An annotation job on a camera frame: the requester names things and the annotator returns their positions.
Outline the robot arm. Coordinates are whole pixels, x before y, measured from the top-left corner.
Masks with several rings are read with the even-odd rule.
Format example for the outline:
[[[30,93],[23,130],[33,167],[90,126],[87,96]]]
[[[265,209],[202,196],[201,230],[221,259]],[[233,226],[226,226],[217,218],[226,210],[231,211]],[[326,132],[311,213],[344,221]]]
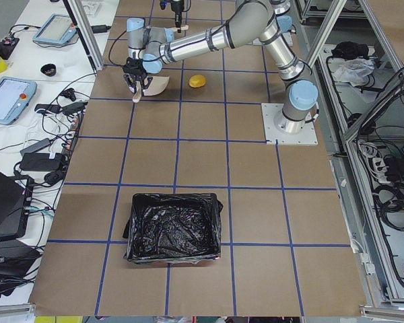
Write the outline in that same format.
[[[276,128],[291,135],[303,130],[318,99],[318,90],[308,78],[306,63],[283,37],[270,1],[237,1],[234,14],[222,25],[179,39],[174,34],[181,28],[182,5],[180,1],[171,4],[176,15],[175,28],[147,27],[142,18],[127,19],[129,56],[123,73],[134,102],[166,89],[169,79],[155,76],[164,65],[223,48],[239,48],[257,39],[272,56],[285,84],[287,99],[273,119]]]

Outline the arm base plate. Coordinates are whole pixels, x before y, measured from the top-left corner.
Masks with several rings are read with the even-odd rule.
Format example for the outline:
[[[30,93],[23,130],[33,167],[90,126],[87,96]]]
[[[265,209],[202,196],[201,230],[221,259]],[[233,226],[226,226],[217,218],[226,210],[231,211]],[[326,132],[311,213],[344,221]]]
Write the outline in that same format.
[[[261,104],[267,145],[318,145],[314,122],[308,111],[302,121],[291,121],[283,115],[283,104]]]

